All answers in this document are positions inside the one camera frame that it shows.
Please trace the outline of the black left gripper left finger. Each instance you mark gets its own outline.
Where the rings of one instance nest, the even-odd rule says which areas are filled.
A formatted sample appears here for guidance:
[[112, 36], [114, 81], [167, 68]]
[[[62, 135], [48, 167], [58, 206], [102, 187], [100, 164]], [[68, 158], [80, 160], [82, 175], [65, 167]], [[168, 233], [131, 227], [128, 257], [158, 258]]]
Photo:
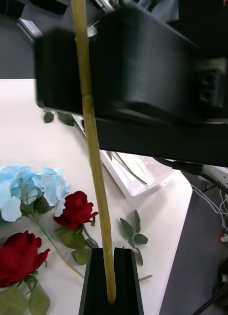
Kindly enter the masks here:
[[80, 315], [109, 315], [103, 249], [93, 248], [88, 256], [79, 307]]

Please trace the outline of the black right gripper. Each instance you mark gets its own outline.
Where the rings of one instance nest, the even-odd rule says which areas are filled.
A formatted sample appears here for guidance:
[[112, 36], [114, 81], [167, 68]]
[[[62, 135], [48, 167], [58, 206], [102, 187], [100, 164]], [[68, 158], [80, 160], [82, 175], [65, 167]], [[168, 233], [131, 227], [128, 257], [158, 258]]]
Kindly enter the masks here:
[[[36, 102], [82, 114], [91, 96], [100, 118], [228, 121], [228, 6], [194, 4], [163, 22], [134, 4], [101, 16], [87, 35], [56, 28], [34, 44]], [[228, 167], [228, 125], [144, 125], [97, 120], [102, 150]]]

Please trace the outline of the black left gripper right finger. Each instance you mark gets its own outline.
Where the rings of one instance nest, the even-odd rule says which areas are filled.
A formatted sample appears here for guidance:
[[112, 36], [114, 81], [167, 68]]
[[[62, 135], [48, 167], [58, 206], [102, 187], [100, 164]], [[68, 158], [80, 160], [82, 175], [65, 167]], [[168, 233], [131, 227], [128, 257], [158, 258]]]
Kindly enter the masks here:
[[135, 255], [131, 249], [115, 248], [114, 270], [116, 301], [113, 314], [144, 314], [137, 265]]

